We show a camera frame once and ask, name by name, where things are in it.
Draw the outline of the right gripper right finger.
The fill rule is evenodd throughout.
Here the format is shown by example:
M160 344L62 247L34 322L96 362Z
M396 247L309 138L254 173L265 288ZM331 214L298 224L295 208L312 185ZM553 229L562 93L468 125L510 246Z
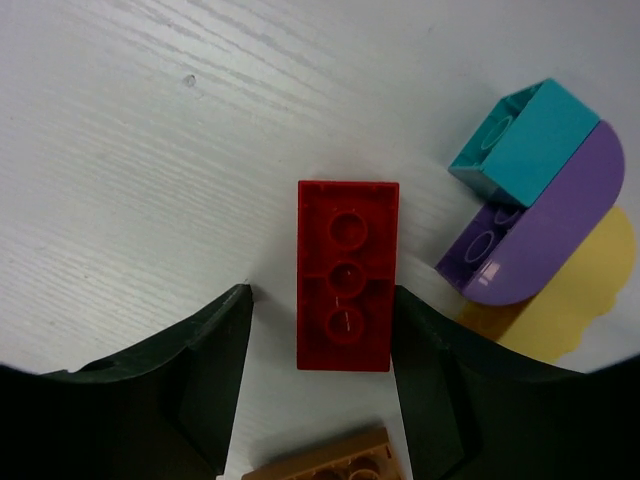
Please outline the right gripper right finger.
M635 479L639 361L578 373L395 291L392 362L417 479Z

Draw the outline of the long red lego brick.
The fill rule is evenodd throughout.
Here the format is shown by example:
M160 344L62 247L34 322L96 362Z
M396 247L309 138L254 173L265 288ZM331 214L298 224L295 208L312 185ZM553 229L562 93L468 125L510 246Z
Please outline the long red lego brick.
M389 370L399 200L396 182L299 182L298 369Z

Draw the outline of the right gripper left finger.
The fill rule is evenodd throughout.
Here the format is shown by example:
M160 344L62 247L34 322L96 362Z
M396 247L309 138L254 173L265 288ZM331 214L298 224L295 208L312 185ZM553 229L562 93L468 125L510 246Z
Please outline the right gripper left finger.
M225 471L253 310L238 284L80 370L1 369L5 479L214 479Z

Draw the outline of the brown lego plate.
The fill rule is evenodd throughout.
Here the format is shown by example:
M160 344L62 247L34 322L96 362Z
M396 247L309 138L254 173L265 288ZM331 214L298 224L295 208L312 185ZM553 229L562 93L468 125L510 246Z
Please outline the brown lego plate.
M384 427L312 448L241 477L242 480L404 478Z

